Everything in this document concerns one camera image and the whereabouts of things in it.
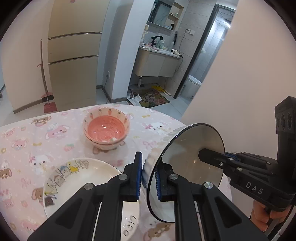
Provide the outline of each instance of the human hand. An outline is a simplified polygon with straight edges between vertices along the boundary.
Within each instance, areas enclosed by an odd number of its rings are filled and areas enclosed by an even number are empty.
[[[276,211],[272,210],[269,213],[269,215],[264,210],[264,208],[265,208],[265,205],[263,205],[262,203],[259,203],[256,200],[253,201],[251,221],[263,232],[265,232],[266,229],[268,228],[266,223],[268,222],[269,218],[271,218],[271,219],[279,218],[278,223],[283,222],[291,209],[291,205],[289,205],[286,208],[286,210],[283,212],[276,212]]]

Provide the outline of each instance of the table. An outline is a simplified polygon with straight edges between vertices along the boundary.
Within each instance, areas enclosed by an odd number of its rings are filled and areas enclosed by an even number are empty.
[[[131,122],[125,145],[115,150],[100,151],[85,138],[82,121],[89,109],[85,107],[39,116],[0,128],[0,211],[20,241],[25,241],[45,220],[42,202],[33,195],[34,189],[43,187],[54,166],[75,157],[90,157],[105,161],[123,172],[132,163],[135,152],[146,159],[151,149],[168,132],[184,126],[176,119],[155,110],[120,104],[105,104],[124,112]],[[64,132],[49,138],[48,131],[62,128]],[[32,166],[30,160],[43,158],[48,161],[44,171]],[[229,182],[223,176],[219,189],[231,199]],[[173,224],[161,229],[160,222],[150,214],[146,201],[140,196],[140,224],[131,241],[173,241]],[[150,238],[148,232],[157,231]]]

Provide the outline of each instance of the stacked bowl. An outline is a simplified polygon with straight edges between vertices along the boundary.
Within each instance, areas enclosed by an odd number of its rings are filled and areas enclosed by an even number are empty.
[[[91,109],[83,120],[86,138],[101,150],[112,150],[122,145],[129,129],[127,116],[114,108]]]

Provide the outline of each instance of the sink countertop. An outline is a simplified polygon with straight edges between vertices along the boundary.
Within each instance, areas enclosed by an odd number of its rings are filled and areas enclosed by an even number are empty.
[[[172,56],[172,57],[175,57],[175,58],[180,58],[179,56],[177,56],[174,53],[171,53],[171,52],[169,52],[167,50],[163,50],[163,49],[159,49],[159,48],[152,48],[151,46],[145,46],[145,47],[139,46],[139,48],[143,49],[145,51],[161,53],[161,54]]]

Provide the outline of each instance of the doorway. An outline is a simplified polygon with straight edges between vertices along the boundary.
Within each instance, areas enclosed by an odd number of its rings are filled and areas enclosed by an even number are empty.
[[[174,95],[190,103],[202,85],[224,39],[231,27],[235,10],[215,4],[192,60]]]

